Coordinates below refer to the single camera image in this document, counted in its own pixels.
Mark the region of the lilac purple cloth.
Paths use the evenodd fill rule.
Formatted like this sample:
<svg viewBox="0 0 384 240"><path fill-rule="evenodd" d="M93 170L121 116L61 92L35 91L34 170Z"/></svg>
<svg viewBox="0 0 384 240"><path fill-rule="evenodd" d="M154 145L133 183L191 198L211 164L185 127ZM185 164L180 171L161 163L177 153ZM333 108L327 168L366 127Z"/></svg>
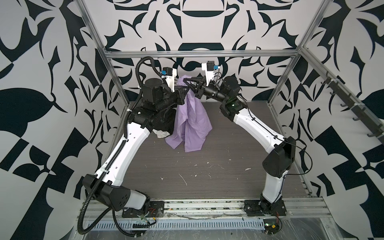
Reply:
<svg viewBox="0 0 384 240"><path fill-rule="evenodd" d="M185 103L177 106L174 131L166 137L166 143L172 149L184 143L186 153L200 151L212 129L206 109L190 89Z"/></svg>

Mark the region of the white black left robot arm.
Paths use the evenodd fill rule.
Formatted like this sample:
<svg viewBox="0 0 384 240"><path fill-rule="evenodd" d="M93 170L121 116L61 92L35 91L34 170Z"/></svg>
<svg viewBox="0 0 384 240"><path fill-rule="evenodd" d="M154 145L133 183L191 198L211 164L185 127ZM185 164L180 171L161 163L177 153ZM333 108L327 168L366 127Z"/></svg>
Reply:
<svg viewBox="0 0 384 240"><path fill-rule="evenodd" d="M142 143L153 130L173 131L176 106L183 105L189 87L171 89L165 81L152 78L142 85L141 96L124 120L121 139L105 163L87 174L83 186L92 198L118 212L124 208L146 212L149 197L123 187L124 176Z"/></svg>

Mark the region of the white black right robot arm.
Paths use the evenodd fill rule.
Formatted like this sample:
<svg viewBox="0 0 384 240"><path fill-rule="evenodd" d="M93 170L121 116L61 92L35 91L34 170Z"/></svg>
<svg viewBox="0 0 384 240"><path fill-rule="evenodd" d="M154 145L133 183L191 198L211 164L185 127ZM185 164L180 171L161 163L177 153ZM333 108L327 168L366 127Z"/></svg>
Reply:
<svg viewBox="0 0 384 240"><path fill-rule="evenodd" d="M220 102L221 113L261 144L268 153L263 161L267 175L262 201L269 205L281 201L285 177L295 160L296 141L277 133L251 112L247 102L239 99L241 87L235 77L226 77L220 85L206 78L185 78L183 82L198 99L206 96Z"/></svg>

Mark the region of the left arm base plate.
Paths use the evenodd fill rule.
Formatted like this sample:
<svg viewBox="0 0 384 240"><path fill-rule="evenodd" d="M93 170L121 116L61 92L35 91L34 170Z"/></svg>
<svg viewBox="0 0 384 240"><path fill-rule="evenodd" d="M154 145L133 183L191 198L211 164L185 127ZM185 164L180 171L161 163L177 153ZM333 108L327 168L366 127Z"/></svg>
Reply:
<svg viewBox="0 0 384 240"><path fill-rule="evenodd" d="M138 218L141 215L145 217L157 217L164 213L164 201L147 201L139 210L133 208L124 208L123 218Z"/></svg>

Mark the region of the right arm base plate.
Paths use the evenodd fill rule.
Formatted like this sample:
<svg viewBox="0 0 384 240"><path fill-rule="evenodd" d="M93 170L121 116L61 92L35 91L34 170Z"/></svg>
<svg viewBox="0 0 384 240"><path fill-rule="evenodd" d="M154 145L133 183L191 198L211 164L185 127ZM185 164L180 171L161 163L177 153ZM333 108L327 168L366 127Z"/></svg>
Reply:
<svg viewBox="0 0 384 240"><path fill-rule="evenodd" d="M266 198L261 196L259 200L245 200L243 210L249 217L259 216L286 216L287 209L283 198L270 203Z"/></svg>

